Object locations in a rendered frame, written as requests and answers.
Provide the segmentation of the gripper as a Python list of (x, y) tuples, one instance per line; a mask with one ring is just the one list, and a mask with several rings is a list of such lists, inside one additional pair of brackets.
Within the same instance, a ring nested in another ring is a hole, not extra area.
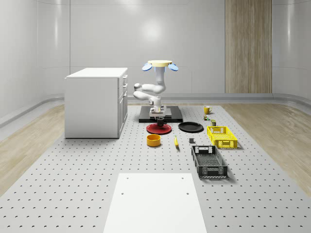
[(150, 118), (153, 117), (164, 117), (166, 115), (165, 109), (161, 108), (160, 110), (156, 110), (155, 108), (150, 108)]

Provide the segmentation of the red plate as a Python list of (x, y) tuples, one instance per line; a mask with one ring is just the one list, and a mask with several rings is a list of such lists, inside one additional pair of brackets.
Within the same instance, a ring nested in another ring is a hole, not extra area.
[(155, 124), (150, 124), (146, 127), (147, 132), (151, 134), (168, 134), (172, 131), (172, 128), (170, 125), (164, 124), (163, 126), (158, 126), (157, 123)]

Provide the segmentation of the black stove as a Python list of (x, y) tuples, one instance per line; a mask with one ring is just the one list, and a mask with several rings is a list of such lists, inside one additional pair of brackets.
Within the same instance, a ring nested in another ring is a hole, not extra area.
[[(140, 115), (139, 115), (139, 123), (156, 123), (157, 117), (150, 118), (150, 108), (152, 106), (142, 106)], [(164, 118), (168, 123), (181, 123), (183, 122), (183, 117), (181, 111), (178, 106), (167, 106), (162, 105), (161, 108), (165, 109), (166, 115)]]

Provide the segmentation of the yellow bowl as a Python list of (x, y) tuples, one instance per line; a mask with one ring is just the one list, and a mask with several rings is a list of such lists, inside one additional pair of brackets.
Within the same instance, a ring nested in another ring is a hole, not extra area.
[(161, 137), (158, 134), (150, 134), (147, 136), (147, 145), (150, 147), (157, 147), (161, 144)]

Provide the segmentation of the black plate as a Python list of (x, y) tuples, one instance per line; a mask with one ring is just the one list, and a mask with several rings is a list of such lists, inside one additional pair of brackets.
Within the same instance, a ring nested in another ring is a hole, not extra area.
[(199, 133), (204, 130), (204, 127), (201, 124), (189, 121), (180, 123), (178, 127), (181, 131), (187, 133)]

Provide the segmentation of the white cabinet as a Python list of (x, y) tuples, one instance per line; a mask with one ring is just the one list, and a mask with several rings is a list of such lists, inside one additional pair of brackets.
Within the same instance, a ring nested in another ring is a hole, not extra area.
[(65, 137), (119, 138), (127, 118), (126, 67), (85, 68), (65, 78)]

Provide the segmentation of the yellow basket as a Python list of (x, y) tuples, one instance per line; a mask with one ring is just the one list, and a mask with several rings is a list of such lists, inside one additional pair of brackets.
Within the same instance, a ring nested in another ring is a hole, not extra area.
[(237, 148), (237, 138), (227, 126), (208, 126), (207, 135), (218, 148)]

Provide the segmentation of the dark grey basket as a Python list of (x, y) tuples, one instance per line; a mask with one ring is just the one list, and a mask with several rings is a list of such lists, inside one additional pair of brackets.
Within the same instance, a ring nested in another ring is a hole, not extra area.
[(227, 177), (227, 164), (216, 146), (192, 146), (191, 153), (199, 177)]

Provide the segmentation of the white board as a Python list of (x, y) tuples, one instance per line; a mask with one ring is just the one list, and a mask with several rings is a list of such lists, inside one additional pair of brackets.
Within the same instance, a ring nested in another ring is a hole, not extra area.
[(207, 233), (190, 173), (121, 173), (104, 233)]

